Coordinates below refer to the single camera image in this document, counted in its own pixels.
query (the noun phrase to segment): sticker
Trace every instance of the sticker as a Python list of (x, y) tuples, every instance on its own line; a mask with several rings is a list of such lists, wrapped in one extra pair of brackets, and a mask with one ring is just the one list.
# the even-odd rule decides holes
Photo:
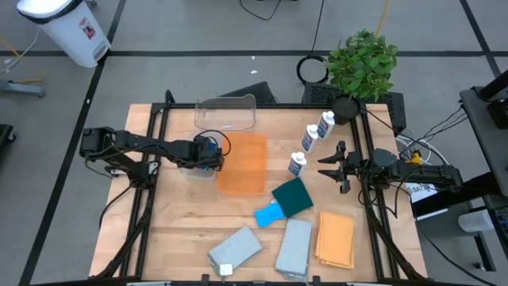
[(303, 135), (302, 139), (302, 147), (306, 152), (309, 152), (309, 148), (312, 145), (312, 141), (314, 141), (314, 139), (309, 135), (308, 132), (305, 132), (305, 135)]
[[(437, 194), (436, 187), (433, 184), (416, 184), (416, 183), (406, 183), (406, 189), (411, 194), (411, 200), (413, 203), (416, 203), (419, 200), (430, 197), (431, 195)], [(434, 215), (439, 215), (448, 211), (448, 209), (443, 209), (440, 211), (434, 211), (430, 214), (424, 214), (416, 219), (418, 221), (426, 218), (433, 217)]]
[(219, 272), (221, 276), (228, 276), (233, 274), (233, 265), (221, 265), (219, 266)]
[(81, 30), (85, 33), (85, 35), (87, 35), (89, 39), (91, 39), (95, 35), (95, 30), (94, 28), (92, 28), (92, 25), (90, 25), (90, 22), (86, 17), (84, 17), (79, 22), (79, 28), (81, 28)]
[(319, 135), (320, 138), (324, 138), (326, 135), (326, 132), (328, 132), (328, 128), (330, 127), (330, 124), (328, 124), (325, 119), (321, 118), (321, 121), (319, 122), (319, 126), (317, 127), (317, 135)]
[(302, 170), (302, 166), (298, 163), (296, 163), (293, 158), (291, 158), (291, 161), (289, 162), (289, 172), (294, 175), (298, 176), (300, 175), (300, 171)]

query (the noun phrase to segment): gray towel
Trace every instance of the gray towel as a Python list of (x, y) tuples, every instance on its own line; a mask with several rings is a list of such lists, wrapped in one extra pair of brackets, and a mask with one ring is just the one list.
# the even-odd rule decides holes
[(287, 220), (283, 244), (275, 263), (275, 270), (286, 279), (307, 281), (311, 233), (311, 222), (292, 218)]
[(221, 265), (231, 264), (234, 271), (262, 249), (257, 236), (248, 226), (244, 226), (209, 251), (208, 258), (216, 274), (220, 276)]

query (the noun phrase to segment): orange towel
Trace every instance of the orange towel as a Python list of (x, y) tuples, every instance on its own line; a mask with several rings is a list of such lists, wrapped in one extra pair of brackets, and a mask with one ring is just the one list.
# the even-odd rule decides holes
[[(232, 148), (217, 173), (217, 189), (234, 195), (262, 195), (267, 177), (267, 134), (228, 132), (226, 135)], [(229, 150), (226, 140), (222, 150)]]
[(355, 268), (353, 230), (355, 220), (341, 214), (319, 213), (317, 261), (347, 269)]

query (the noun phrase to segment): green sponge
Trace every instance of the green sponge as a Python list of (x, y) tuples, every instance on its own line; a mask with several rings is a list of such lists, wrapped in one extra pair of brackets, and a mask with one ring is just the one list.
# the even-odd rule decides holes
[(300, 178), (294, 178), (282, 184), (271, 193), (277, 199), (277, 203), (287, 218), (313, 206), (309, 193)]

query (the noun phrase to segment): white plastic bottle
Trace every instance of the white plastic bottle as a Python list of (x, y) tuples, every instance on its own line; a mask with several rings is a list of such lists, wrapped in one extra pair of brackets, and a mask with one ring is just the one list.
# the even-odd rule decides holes
[(317, 124), (317, 135), (325, 140), (332, 133), (332, 129), (335, 126), (335, 120), (333, 119), (332, 111), (323, 112), (321, 118), (319, 118), (319, 123)]
[(303, 151), (311, 153), (318, 138), (318, 126), (315, 124), (308, 125), (302, 138)]
[(288, 170), (293, 176), (300, 176), (305, 170), (307, 160), (302, 152), (292, 153), (291, 159), (289, 160)]

